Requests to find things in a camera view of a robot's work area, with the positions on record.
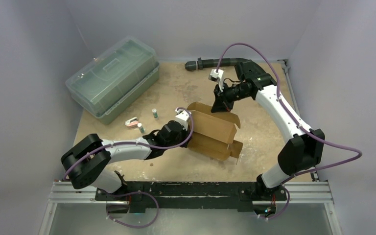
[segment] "cardboard box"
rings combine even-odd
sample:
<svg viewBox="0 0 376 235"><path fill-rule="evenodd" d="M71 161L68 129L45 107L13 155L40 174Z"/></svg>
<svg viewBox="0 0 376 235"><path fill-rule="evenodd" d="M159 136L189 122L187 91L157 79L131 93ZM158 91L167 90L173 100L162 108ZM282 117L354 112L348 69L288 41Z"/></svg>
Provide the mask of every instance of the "cardboard box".
<svg viewBox="0 0 376 235"><path fill-rule="evenodd" d="M240 119L233 113L211 113L211 106L194 102L187 109L194 120L194 133L188 148L206 156L224 161L230 156L240 157L243 143L235 141L236 125Z"/></svg>

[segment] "plastic storage container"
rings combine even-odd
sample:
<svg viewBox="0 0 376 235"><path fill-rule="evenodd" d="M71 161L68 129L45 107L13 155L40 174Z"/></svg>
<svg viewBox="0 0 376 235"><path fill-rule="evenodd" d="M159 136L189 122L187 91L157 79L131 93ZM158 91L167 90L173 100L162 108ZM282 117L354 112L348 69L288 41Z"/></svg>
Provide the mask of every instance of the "plastic storage container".
<svg viewBox="0 0 376 235"><path fill-rule="evenodd" d="M66 86L75 101L109 124L158 80L158 66L152 48L126 37L69 78Z"/></svg>

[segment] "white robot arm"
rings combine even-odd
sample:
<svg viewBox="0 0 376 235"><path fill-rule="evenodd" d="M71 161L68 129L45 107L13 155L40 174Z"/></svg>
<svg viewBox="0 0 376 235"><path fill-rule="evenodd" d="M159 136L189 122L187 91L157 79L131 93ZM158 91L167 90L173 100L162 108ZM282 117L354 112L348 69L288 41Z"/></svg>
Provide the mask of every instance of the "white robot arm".
<svg viewBox="0 0 376 235"><path fill-rule="evenodd" d="M119 172L105 169L107 164L130 159L153 159L183 142L180 147L186 147L190 138L188 120L187 111L178 110L175 120L169 121L161 130L154 130L135 140L102 140L97 134L90 134L64 154L61 163L75 189L91 185L113 193L126 182ZM86 157L98 148L101 150L96 151L93 157Z"/></svg>
<svg viewBox="0 0 376 235"><path fill-rule="evenodd" d="M264 70L251 60L236 64L235 71L239 81L231 87L223 82L222 70L211 72L209 80L219 83L214 89L215 102L211 111L230 112L235 101L251 97L269 113L285 142L285 147L278 155L278 163L257 177L256 193L270 195L290 176L317 165L321 161L323 144L310 138L286 113L278 101L276 81L270 74L262 73ZM283 99L283 103L303 128L325 139L320 129L313 130L286 100Z"/></svg>

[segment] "cable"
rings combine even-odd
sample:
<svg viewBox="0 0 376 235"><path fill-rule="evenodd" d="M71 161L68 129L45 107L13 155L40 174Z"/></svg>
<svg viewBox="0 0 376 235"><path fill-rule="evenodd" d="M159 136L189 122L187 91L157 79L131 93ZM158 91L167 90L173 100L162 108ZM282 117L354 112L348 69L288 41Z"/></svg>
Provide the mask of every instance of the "cable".
<svg viewBox="0 0 376 235"><path fill-rule="evenodd" d="M276 194L274 193L273 194L273 198L272 198L272 203L273 203L273 205L275 205L276 206Z"/></svg>
<svg viewBox="0 0 376 235"><path fill-rule="evenodd" d="M336 144L336 143L332 143L332 142L329 142L329 141L326 141L326 140L323 140L317 136L314 136L313 134L311 134L309 131L307 131L306 129L304 129L302 127L302 125L299 123L299 121L292 115L291 111L286 107L286 105L283 103L283 100L282 100L282 97L280 96L280 79L279 79L279 76L278 74L276 73L275 69L273 68L272 64L269 62L269 60L259 51L257 50L255 47L249 45L249 44L246 44L246 43L234 43L234 44L231 44L229 45L225 51L223 52L223 54L221 55L219 61L218 61L218 64L217 64L217 68L216 68L216 72L218 72L218 69L220 68L220 64L221 64L221 61L224 57L224 54L227 52L227 50L232 47L232 46L235 46L235 45L243 45L243 46L246 46L246 47L249 47L251 49L253 49L255 52L257 52L257 54L259 54L263 60L267 63L267 65L270 67L270 69L272 70L273 74L275 75L276 77L276 82L277 82L277 86L276 86L276 97L278 98L278 101L280 103L280 105L283 107L283 109L286 111L286 113L289 115L289 117L295 122L296 126L299 127L300 130L302 130L303 132L305 132L305 134L307 134L308 136L310 136L311 138L315 139L316 141L318 142L321 142L323 144L326 144L326 145L329 145L331 147L335 147L335 148L339 148L339 149L344 149L344 150L348 150L348 151L351 151L351 152L355 152L357 153L357 155L355 157L352 157L352 158L348 158L346 160L343 160L343 161L340 161L340 162L337 162L337 163L333 163L333 164L329 164L329 165L325 165L325 166L322 166L322 167L319 167L319 168L315 168L315 169L310 169L310 170L305 170L305 171L302 171L302 172L298 172L292 176L290 176L289 178L287 178L286 180L284 180L282 182L282 184L288 182L289 180L293 179L294 177L298 176L298 175L303 175L303 174L306 174L306 173L309 173L309 172L314 172L314 171L318 171L318 170L323 170L323 169L327 169L327 168L331 168L331 167L334 167L334 166L338 166L338 165L342 165L342 164L345 164L345 163L349 163L349 162L352 162L354 160L357 160L358 158L360 158L362 156L362 152L361 150L359 149L356 149L356 148L352 148L352 147L348 147L348 146L344 146L344 145L340 145L340 144ZM278 217L281 213L283 213L283 211L286 209L287 205L289 205L289 192L287 191L287 189L285 188L287 194L288 194L288 199L287 199L287 202L286 202L286 205L283 207L283 209L279 212L279 213L276 213L275 216L271 217L270 219L273 219L273 218L276 218Z"/></svg>
<svg viewBox="0 0 376 235"><path fill-rule="evenodd" d="M174 146L169 146L169 147L160 147L160 146L154 146L154 145L150 145L150 144L146 144L146 143L136 143L134 141L122 141L122 142L115 142L113 144L107 144L107 145L103 145L89 153L87 153L86 155L84 155L83 157L81 157L78 161L76 161L68 170L66 170L66 173L64 174L63 176L63 180L67 180L67 176L71 173L71 171L78 165L80 164L82 161L84 161L86 158L90 157L91 155L105 149L105 148L108 148L108 147L113 147L113 146L117 146L117 145L124 145L124 144L135 144L135 145L142 145L142 146L145 146L145 147L149 147L149 148L156 148L156 149L171 149L171 148L176 148L176 147L179 147L183 144L185 144L192 136L192 133L194 132L194 120L192 119L192 115L191 113L186 109L186 108L183 108L183 107L178 107L177 110L184 110L188 113L188 116L189 116L189 120L191 121L191 131L189 132L189 135L187 136L187 138L182 141L181 143L177 144L177 145L174 145Z"/></svg>
<svg viewBox="0 0 376 235"><path fill-rule="evenodd" d="M155 217L153 217L153 219L145 224L145 225L131 225L131 224L126 224L126 223L123 223L119 220L116 220L115 218L113 218L109 212L108 212L108 208L109 207L106 207L106 214L107 214L107 218L108 219L111 219L113 222L116 222L118 224L121 224L123 226L126 226L126 227L129 227L129 228L132 228L132 229L143 229L143 228L146 228L148 226L150 226L151 224L153 224L155 222L155 220L158 218L158 215L159 215L159 204L158 204L158 201L155 199L154 196L152 196L151 194L147 193L147 192L142 192L142 191L137 191L137 192L130 192L130 193L125 193L125 194L121 194L121 195L114 195L114 194L111 194L111 193L108 193L106 191L104 191L107 195L110 195L112 197L125 197L125 196L130 196L130 195L134 195L134 194L143 194L143 195L146 195L150 198L152 198L153 202L155 203L156 205L156 214L155 214Z"/></svg>
<svg viewBox="0 0 376 235"><path fill-rule="evenodd" d="M229 79L229 78L224 78L224 81L223 81L223 82L226 82L226 80L229 80L229 81L232 82L232 83L241 83L240 81L233 81L233 80L231 80L231 79Z"/></svg>

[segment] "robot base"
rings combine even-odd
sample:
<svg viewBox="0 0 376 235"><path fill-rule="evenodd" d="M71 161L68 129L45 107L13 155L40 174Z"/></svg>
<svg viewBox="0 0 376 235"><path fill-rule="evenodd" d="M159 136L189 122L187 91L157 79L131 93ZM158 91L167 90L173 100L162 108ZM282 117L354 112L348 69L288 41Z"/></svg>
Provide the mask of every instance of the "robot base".
<svg viewBox="0 0 376 235"><path fill-rule="evenodd" d="M115 192L143 191L158 201L160 208L166 209L237 209L238 212L256 212L271 204L271 198L261 198L254 194L255 182L126 182L127 189ZM285 201L286 194L280 186L275 192L276 201ZM126 201L125 197L113 197L97 189L96 201ZM267 206L253 205L253 201L267 201ZM130 213L143 213L146 208L156 208L151 198L142 194L132 195Z"/></svg>

